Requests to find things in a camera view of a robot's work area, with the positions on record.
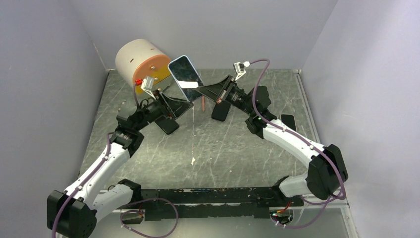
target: scratched metal surface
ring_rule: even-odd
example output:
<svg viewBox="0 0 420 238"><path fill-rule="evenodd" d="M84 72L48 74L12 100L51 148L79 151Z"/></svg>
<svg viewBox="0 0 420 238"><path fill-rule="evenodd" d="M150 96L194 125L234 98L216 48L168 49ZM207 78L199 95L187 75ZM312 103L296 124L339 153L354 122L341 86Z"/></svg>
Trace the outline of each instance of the scratched metal surface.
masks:
<svg viewBox="0 0 420 238"><path fill-rule="evenodd" d="M261 70L251 69L238 86L251 90ZM223 79L228 69L199 70L204 84ZM313 140L302 95L291 70L268 70L261 85L266 85L272 104L269 110L279 116L295 116L297 131ZM171 97L183 98L175 83L165 90ZM81 174L98 158L106 145L105 134L114 131L121 103L134 103L132 90L116 71L111 71L105 86L92 135L81 166ZM225 122L211 119L213 102L201 100L177 120L180 128L166 135L153 124L141 133L145 139L136 154L125 163L106 187L130 179L143 188L202 188L273 185L283 176L300 175L302 164L277 145L248 132L247 116L231 108Z"/></svg>

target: gray wall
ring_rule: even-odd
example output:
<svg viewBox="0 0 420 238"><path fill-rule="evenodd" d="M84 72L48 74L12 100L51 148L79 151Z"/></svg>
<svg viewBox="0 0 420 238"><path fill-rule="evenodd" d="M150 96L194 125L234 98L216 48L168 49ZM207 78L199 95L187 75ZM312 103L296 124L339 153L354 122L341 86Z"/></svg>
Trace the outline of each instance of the gray wall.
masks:
<svg viewBox="0 0 420 238"><path fill-rule="evenodd" d="M271 59L302 68L337 0L72 0L107 68L126 43L144 38L197 68Z"/></svg>
<svg viewBox="0 0 420 238"><path fill-rule="evenodd" d="M47 196L77 176L106 72L69 1L1 1L0 17L0 237L48 237Z"/></svg>
<svg viewBox="0 0 420 238"><path fill-rule="evenodd" d="M362 238L420 237L420 2L339 0L303 67Z"/></svg>

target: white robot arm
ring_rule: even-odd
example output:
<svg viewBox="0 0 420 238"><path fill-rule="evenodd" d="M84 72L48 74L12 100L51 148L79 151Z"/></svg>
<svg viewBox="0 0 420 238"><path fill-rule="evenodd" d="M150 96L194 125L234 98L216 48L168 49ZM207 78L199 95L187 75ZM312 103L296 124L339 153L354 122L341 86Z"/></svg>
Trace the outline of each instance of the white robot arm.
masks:
<svg viewBox="0 0 420 238"><path fill-rule="evenodd" d="M239 199L239 202L249 203L254 192L270 192L274 193L274 197L281 202L294 200L300 201L301 205L303 205L303 202L299 197L300 195L313 194L319 199L326 200L340 186L339 178L335 171L338 170L343 181L346 181L348 178L340 150L332 144L324 146L310 141L285 125L267 109L271 103L267 88L258 86L255 102L258 114L264 117L268 123L264 122L254 110L252 103L253 91L246 94L236 84L236 81L245 74L245 68L249 65L249 62L244 64L235 63L236 78L229 75L217 84L200 86L195 90L216 102L212 118L226 117L226 115L213 117L219 111L227 114L229 108L226 110L221 107L233 105L239 108L249 115L245 122L252 134L284 148L308 170L299 176L283 177L272 187L256 187L250 190L238 190L235 188L234 191L237 194L233 196L234 199L239 194L240 196L245 195L245 198ZM135 110L122 109L117 116L118 127L112 133L112 137L108 138L109 148L105 148L88 170L77 181L68 186L64 192L55 190L48 197L48 228L52 229L53 232L57 231L69 238L88 237L96 223L114 209L143 199L141 186L127 179L120 181L119 184L106 193L100 194L100 190L115 171L139 148L144 138L139 132L140 129L155 122L163 131L171 134L178 128L175 119L192 107L192 103L169 98L159 91L155 91L153 95L155 100L150 104L148 103L145 107L137 106ZM333 169L331 164L325 159L326 155L328 155L336 168ZM210 192L205 189L198 191L198 193L192 192L191 189L187 190L187 196L193 195L196 197L205 196L207 192ZM181 194L183 190L174 192L176 194L174 197L179 198L177 194ZM212 192L208 201L224 201L226 199L225 196L218 196L217 193ZM181 197L178 203L184 203L185 199L196 201L194 197L185 198L184 195ZM260 197L257 195L255 202L259 206L270 206L272 202L276 201L276 199L273 199L261 203L258 199Z"/></svg>

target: white cylinder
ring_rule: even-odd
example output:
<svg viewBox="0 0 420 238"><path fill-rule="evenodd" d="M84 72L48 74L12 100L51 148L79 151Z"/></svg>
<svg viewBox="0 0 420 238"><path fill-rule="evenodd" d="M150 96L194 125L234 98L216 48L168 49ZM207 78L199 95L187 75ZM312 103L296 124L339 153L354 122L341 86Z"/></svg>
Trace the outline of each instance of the white cylinder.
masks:
<svg viewBox="0 0 420 238"><path fill-rule="evenodd" d="M136 79L155 78L155 84L170 76L167 68L170 58L144 39L125 44L115 57L115 67L124 80L133 86Z"/></svg>

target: cable clip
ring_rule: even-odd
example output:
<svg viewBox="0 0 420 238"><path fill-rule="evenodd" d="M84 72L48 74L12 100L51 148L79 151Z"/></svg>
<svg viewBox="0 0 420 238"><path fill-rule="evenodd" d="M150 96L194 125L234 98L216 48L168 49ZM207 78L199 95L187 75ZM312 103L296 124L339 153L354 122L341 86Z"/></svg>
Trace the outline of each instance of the cable clip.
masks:
<svg viewBox="0 0 420 238"><path fill-rule="evenodd" d="M142 85L143 80L138 78L138 79L136 79L135 83L136 83L136 86Z"/></svg>

